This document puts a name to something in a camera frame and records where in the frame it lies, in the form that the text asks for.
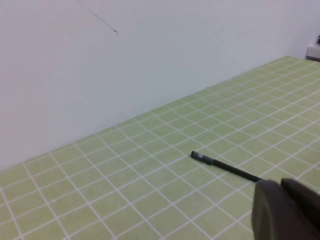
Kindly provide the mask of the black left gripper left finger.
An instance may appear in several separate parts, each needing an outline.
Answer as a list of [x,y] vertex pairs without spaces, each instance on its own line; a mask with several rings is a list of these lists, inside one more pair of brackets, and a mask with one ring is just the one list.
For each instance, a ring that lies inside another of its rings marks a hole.
[[281,183],[259,180],[255,184],[251,224],[255,240],[305,240],[297,209]]

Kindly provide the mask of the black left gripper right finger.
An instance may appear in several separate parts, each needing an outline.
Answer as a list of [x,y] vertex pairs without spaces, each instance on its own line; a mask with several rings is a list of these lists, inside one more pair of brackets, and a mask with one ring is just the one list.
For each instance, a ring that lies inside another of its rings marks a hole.
[[309,235],[305,240],[319,240],[320,195],[292,178],[283,178],[280,185],[293,201],[305,235]]

